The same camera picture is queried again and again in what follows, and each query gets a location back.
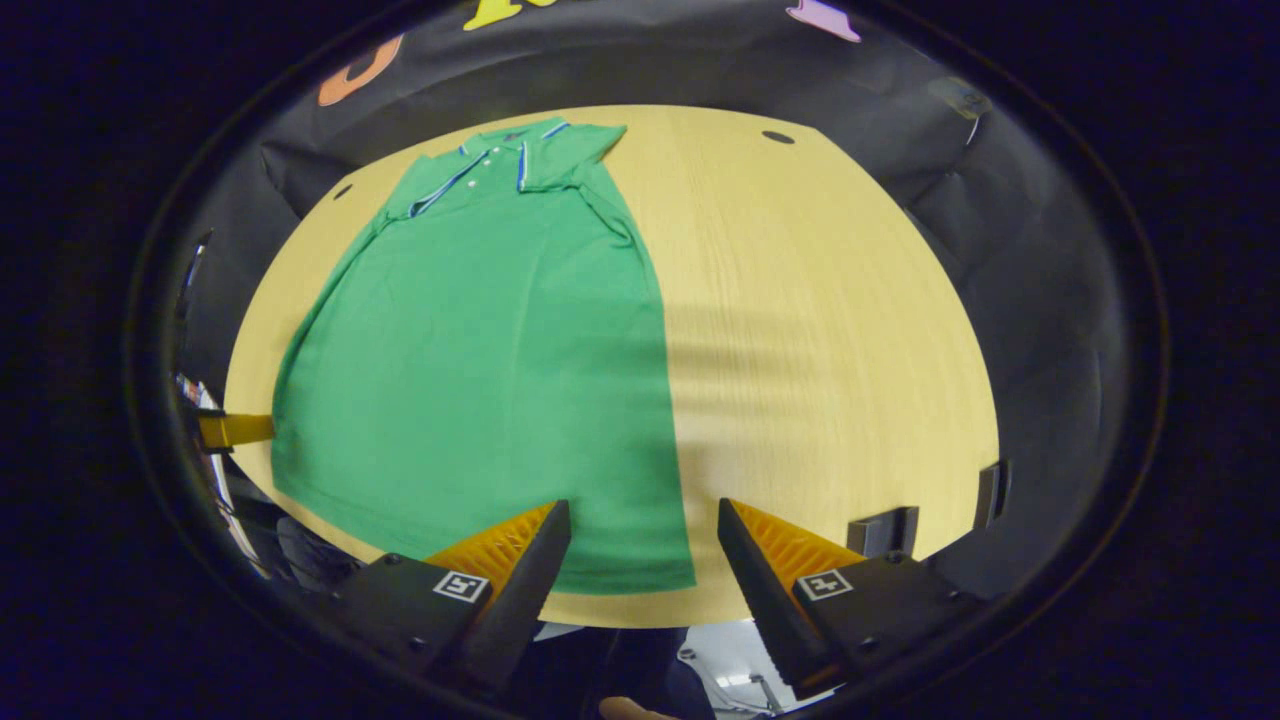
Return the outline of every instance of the table surface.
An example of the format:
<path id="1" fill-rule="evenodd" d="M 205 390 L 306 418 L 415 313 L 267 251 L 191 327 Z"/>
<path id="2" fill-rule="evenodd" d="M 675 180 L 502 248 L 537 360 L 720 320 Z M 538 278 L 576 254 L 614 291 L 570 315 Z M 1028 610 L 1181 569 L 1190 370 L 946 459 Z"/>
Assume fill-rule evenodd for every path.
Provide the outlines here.
<path id="1" fill-rule="evenodd" d="M 986 365 L 959 297 L 911 222 L 852 159 L 813 128 L 758 115 L 564 109 L 461 129 L 351 173 L 264 275 L 236 340 L 227 411 L 271 411 L 294 329 L 415 158 L 557 114 L 628 126 L 605 165 L 662 288 L 698 585 L 552 593 L 543 620 L 655 628 L 749 618 L 716 539 L 721 497 L 841 544 L 850 521 L 915 505 L 916 557 L 968 532 L 978 471 L 1000 451 Z M 236 461 L 329 542 L 366 561 L 383 553 L 278 492 L 269 441 L 238 446 Z"/>

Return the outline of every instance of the shirt collar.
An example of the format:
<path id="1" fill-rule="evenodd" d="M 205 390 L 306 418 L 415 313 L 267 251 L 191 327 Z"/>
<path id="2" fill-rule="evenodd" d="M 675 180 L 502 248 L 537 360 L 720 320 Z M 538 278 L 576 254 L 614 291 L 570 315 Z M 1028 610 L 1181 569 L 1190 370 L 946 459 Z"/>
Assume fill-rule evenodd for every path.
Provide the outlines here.
<path id="1" fill-rule="evenodd" d="M 479 155 L 494 147 L 516 150 L 525 142 L 545 140 L 557 132 L 557 128 L 566 124 L 568 123 L 564 122 L 564 118 L 557 115 L 554 118 L 547 118 L 545 120 L 539 120 L 527 126 L 481 132 L 468 137 L 467 141 L 462 143 L 460 150 L 462 151 L 462 155 Z"/>

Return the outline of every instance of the green polo shirt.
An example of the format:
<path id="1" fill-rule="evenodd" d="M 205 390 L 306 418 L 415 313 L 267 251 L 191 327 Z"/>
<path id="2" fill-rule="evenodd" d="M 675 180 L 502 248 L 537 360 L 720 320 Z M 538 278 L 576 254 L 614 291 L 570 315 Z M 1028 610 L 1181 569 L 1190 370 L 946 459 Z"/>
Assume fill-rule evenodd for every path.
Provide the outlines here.
<path id="1" fill-rule="evenodd" d="M 334 269 L 275 386 L 275 486 L 425 557 L 567 498 L 557 591 L 694 584 L 662 297 L 602 158 L 552 118 L 420 158 Z"/>

